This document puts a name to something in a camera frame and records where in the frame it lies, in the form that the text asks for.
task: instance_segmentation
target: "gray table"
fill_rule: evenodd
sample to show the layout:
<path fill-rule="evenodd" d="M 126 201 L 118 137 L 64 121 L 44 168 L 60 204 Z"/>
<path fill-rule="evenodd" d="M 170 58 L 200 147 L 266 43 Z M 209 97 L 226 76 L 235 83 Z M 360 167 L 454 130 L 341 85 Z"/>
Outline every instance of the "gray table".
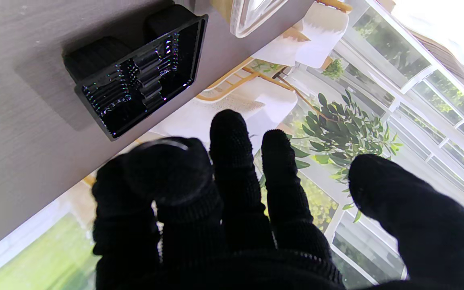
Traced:
<path fill-rule="evenodd" d="M 73 92 L 62 53 L 104 35 L 138 45 L 160 0 L 0 1 L 0 240 L 156 123 L 301 19 L 312 0 L 290 0 L 243 39 L 209 14 L 195 83 L 115 142 Z"/>

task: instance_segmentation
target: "green plant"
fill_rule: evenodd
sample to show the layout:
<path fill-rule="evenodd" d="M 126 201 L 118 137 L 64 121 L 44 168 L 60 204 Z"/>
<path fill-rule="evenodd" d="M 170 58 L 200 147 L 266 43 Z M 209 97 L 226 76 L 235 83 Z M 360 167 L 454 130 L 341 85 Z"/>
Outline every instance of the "green plant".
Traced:
<path fill-rule="evenodd" d="M 343 75 L 343 67 L 341 66 L 341 59 L 335 59 L 327 68 L 322 72 L 326 77 L 331 79 L 339 79 Z"/>
<path fill-rule="evenodd" d="M 318 94 L 321 107 L 314 106 L 314 112 L 307 112 L 302 129 L 307 135 L 309 150 L 305 152 L 293 146 L 297 158 L 305 158 L 313 154 L 311 158 L 322 165 L 331 165 L 337 172 L 330 176 L 337 182 L 347 184 L 348 168 L 358 154 L 375 154 L 382 156 L 384 149 L 391 155 L 396 155 L 402 146 L 395 143 L 397 135 L 390 138 L 389 125 L 384 126 L 379 117 L 370 117 L 361 110 L 355 101 L 352 101 L 350 92 L 345 90 L 342 95 L 346 105 L 333 101 L 328 103 L 323 94 Z M 296 162 L 299 169 L 309 167 L 308 163 L 301 160 Z M 348 204 L 343 209 L 354 207 Z M 357 213 L 355 221 L 361 217 Z"/>

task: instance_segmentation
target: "black knit glove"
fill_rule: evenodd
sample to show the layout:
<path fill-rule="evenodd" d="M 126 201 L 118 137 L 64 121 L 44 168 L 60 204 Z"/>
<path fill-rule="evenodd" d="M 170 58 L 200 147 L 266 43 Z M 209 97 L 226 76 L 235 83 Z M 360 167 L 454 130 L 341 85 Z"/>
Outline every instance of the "black knit glove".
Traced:
<path fill-rule="evenodd" d="M 97 197 L 98 208 L 105 211 L 101 215 L 136 213 L 154 200 L 158 221 L 164 223 L 161 268 L 244 250 L 279 250 L 304 259 L 323 279 L 342 287 L 327 240 L 312 223 L 286 135 L 272 130 L 263 138 L 271 223 L 264 215 L 252 145 L 241 115 L 232 110 L 218 113 L 210 139 L 213 164 L 199 140 L 180 137 L 144 143 L 111 160 L 119 175 L 106 191 L 116 190 L 116 195 Z M 121 195 L 116 184 L 127 186 L 131 194 Z"/>

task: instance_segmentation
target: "plastic tray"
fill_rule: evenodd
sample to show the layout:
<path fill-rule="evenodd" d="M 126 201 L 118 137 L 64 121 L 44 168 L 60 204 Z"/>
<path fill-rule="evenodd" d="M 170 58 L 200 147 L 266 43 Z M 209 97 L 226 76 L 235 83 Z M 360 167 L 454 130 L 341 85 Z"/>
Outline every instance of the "plastic tray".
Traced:
<path fill-rule="evenodd" d="M 172 5 L 145 20 L 147 44 L 135 51 L 105 37 L 65 55 L 76 94 L 111 140 L 193 83 L 207 19 Z"/>

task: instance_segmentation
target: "wooden chair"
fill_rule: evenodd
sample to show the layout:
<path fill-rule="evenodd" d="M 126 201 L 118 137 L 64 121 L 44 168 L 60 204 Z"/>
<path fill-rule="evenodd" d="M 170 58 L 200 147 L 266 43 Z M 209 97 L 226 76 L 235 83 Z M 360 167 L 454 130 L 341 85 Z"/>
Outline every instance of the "wooden chair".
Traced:
<path fill-rule="evenodd" d="M 230 72 L 225 74 L 223 77 L 220 77 L 203 92 L 198 94 L 197 99 L 204 103 L 214 103 L 220 101 L 242 84 L 256 77 L 261 77 L 262 79 L 265 79 L 266 81 L 269 81 L 282 88 L 285 88 L 286 90 L 294 91 L 294 89 L 290 86 L 280 83 L 274 79 L 271 79 L 271 77 L 267 77 L 263 73 L 254 71 L 253 69 L 247 67 L 248 64 L 250 64 L 250 62 L 252 62 L 253 60 L 254 59 L 252 57 L 249 57 L 241 64 L 237 65 L 235 68 L 230 70 Z"/>

